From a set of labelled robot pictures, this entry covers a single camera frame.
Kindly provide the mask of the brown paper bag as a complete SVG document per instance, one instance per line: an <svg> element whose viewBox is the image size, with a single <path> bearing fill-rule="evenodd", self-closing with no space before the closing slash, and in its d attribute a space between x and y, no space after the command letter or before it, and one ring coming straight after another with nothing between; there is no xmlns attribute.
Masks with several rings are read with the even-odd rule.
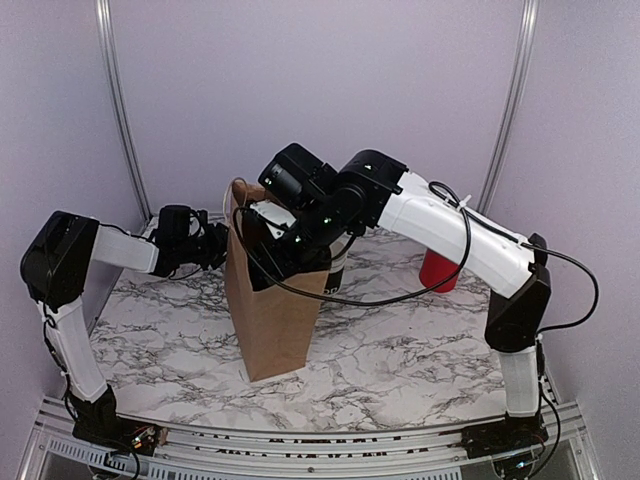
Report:
<svg viewBox="0 0 640 480"><path fill-rule="evenodd" d="M255 292L250 259L229 229L225 290L229 310L251 382L305 366L320 302L278 286Z"/></svg>

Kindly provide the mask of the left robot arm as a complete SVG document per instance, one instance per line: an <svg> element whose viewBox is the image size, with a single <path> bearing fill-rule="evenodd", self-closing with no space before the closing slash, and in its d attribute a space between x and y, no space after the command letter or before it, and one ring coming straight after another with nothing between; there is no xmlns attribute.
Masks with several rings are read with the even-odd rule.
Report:
<svg viewBox="0 0 640 480"><path fill-rule="evenodd" d="M183 265L216 269L226 259L227 239L226 225L184 205L163 207L147 237L73 213L51 215L25 252L20 275L41 311L45 344L66 380L64 401L74 437L150 456L164 435L160 426L117 413L115 393L97 365L84 319L90 266L99 262L158 278L172 277Z"/></svg>

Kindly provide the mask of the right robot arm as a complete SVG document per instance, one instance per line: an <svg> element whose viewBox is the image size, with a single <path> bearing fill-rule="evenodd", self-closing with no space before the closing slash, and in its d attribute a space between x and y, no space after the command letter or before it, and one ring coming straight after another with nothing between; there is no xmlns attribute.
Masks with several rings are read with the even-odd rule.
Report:
<svg viewBox="0 0 640 480"><path fill-rule="evenodd" d="M327 266L329 248L342 235L369 228L413 240L467 269L491 290L485 339L499 357L506 413L468 427L462 443L471 458L544 443L538 329L551 295L545 240L502 229L475 214L436 181L376 150L358 152L335 169L299 144L278 152L263 170L263 200L242 216L266 227L247 254L258 287L284 285Z"/></svg>

